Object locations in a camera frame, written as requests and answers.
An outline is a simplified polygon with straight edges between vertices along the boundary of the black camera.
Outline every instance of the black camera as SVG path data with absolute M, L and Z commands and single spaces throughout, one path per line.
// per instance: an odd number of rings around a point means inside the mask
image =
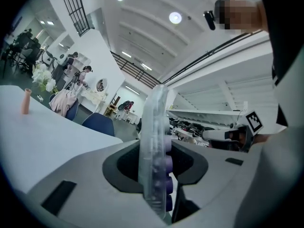
M 204 17 L 209 25 L 209 28 L 211 30 L 215 30 L 215 24 L 214 24 L 214 15 L 213 15 L 213 12 L 212 10 L 210 11 L 205 11 L 204 12 Z

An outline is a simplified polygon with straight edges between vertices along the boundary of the black metal railing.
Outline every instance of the black metal railing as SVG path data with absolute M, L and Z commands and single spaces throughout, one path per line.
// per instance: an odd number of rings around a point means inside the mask
M 89 29 L 86 13 L 82 0 L 63 0 L 65 2 L 69 16 L 80 36 L 86 33 Z
M 208 51 L 206 54 L 202 55 L 201 57 L 199 57 L 198 59 L 194 60 L 193 62 L 189 63 L 188 65 L 186 65 L 184 68 L 182 68 L 180 71 L 176 72 L 174 75 L 172 75 L 171 77 L 169 77 L 168 79 L 166 79 L 163 84 L 169 82 L 170 80 L 174 79 L 175 77 L 177 77 L 178 75 L 182 74 L 183 72 L 185 72 L 186 70 L 188 70 L 189 68 L 193 67 L 194 65 L 200 63 L 201 61 L 205 60 L 206 58 L 214 55 L 215 53 L 227 48 L 227 47 L 230 47 L 231 45 L 241 41 L 241 40 L 244 40 L 250 36 L 253 36 L 257 33 L 260 33 L 261 30 L 257 31 L 257 32 L 254 32 L 254 33 L 244 33 L 244 34 L 241 34 L 237 37 L 234 37 L 233 39 L 229 40 L 229 41 L 226 41 L 225 43 L 219 45 L 218 47 L 214 48 L 213 50 L 211 51 Z
M 134 65 L 133 63 L 129 62 L 128 60 L 124 59 L 120 55 L 111 52 L 112 56 L 114 57 L 116 63 L 118 64 L 119 68 L 133 76 L 138 81 L 142 82 L 143 84 L 147 85 L 151 89 L 153 89 L 156 85 L 161 84 L 153 76 L 147 74 L 144 69 L 139 68 L 138 66 Z

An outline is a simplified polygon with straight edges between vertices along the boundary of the hand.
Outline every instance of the hand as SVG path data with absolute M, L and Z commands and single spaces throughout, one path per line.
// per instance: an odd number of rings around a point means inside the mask
M 232 139 L 233 138 L 233 132 L 229 134 L 229 138 Z M 239 143 L 239 147 L 242 148 L 245 144 L 246 141 L 246 135 L 244 133 L 239 133 L 239 139 L 238 139 Z

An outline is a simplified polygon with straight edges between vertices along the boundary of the purple pill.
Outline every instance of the purple pill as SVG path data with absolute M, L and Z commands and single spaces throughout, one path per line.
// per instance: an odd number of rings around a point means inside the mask
M 173 209 L 172 197 L 167 195 L 166 197 L 166 212 L 169 212 Z
M 167 174 L 171 173 L 173 171 L 173 161 L 172 157 L 169 155 L 166 155 L 166 172 Z
M 167 180 L 166 180 L 166 191 L 167 194 L 173 193 L 173 181 L 172 178 L 169 176 L 167 176 Z
M 165 144 L 165 148 L 166 148 L 166 152 L 170 152 L 171 151 L 171 136 L 169 135 L 165 135 L 164 137 L 164 144 Z

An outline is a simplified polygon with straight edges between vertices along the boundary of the staircase railing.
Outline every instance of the staircase railing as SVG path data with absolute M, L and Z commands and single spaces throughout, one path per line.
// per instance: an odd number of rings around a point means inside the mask
M 63 1 L 65 2 L 69 16 L 72 19 L 72 22 L 79 36 L 82 36 L 90 29 L 89 23 L 87 21 L 85 9 L 82 4 L 82 0 L 63 0 Z
M 144 69 L 139 68 L 138 66 L 134 65 L 133 63 L 129 62 L 128 60 L 124 59 L 120 55 L 111 52 L 112 56 L 114 57 L 116 63 L 118 64 L 119 68 L 133 76 L 138 81 L 142 82 L 143 84 L 147 85 L 151 89 L 153 89 L 156 85 L 161 84 L 153 76 L 147 74 Z

